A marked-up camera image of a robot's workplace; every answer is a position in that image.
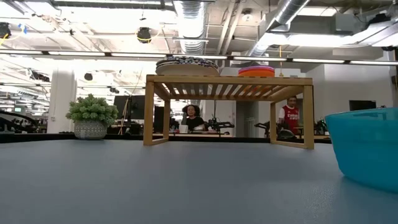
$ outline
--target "gray table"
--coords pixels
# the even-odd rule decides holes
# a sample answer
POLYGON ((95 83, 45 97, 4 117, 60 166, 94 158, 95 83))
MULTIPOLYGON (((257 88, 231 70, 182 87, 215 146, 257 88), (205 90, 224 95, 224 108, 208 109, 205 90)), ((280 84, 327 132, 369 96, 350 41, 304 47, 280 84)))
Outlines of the gray table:
POLYGON ((398 223, 398 195, 340 173, 331 145, 0 144, 0 223, 398 223))

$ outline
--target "red jersey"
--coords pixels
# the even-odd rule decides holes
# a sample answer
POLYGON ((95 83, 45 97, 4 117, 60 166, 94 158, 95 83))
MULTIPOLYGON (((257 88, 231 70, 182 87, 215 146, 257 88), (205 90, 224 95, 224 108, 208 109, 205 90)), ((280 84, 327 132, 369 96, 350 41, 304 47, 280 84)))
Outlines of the red jersey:
POLYGON ((299 123, 299 118, 300 118, 299 109, 297 109, 296 107, 289 108, 287 105, 282 107, 282 109, 285 112, 284 119, 285 123, 289 125, 289 130, 291 130, 294 134, 298 134, 297 129, 294 128, 297 127, 299 123))

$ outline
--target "bamboo stand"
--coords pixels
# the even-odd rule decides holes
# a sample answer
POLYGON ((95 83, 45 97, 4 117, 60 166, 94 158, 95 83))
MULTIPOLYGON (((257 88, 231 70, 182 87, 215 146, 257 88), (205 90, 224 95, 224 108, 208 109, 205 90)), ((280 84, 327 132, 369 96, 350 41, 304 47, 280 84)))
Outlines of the bamboo stand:
POLYGON ((169 140, 171 99, 271 101, 271 144, 305 149, 314 148, 311 78, 147 75, 144 118, 145 146, 160 144, 169 140), (300 93, 303 93, 304 143, 277 141, 275 104, 300 93), (152 138, 154 94, 165 101, 163 138, 156 140, 152 138))

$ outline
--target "wooden shelf leg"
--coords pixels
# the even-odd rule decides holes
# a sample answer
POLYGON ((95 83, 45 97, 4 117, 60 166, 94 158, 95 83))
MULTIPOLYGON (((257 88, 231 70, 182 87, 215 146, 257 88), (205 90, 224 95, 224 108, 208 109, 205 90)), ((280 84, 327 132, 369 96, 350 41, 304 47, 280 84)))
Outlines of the wooden shelf leg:
POLYGON ((303 92, 304 109, 304 145, 307 149, 314 149, 313 141, 313 95, 312 86, 304 86, 303 92))
POLYGON ((154 83, 147 82, 145 87, 144 145, 152 145, 154 129, 154 83))
POLYGON ((270 118, 269 118, 269 129, 271 134, 271 144, 276 142, 276 106, 275 103, 271 103, 270 106, 270 118))
POLYGON ((163 138, 169 139, 170 131, 170 100, 164 101, 163 138))

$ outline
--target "white cup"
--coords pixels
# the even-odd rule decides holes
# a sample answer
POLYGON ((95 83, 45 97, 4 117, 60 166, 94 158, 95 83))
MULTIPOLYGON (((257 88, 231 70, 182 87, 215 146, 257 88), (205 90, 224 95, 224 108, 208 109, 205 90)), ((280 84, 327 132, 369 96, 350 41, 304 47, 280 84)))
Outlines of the white cup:
POLYGON ((180 124, 180 133, 188 133, 188 125, 180 124))

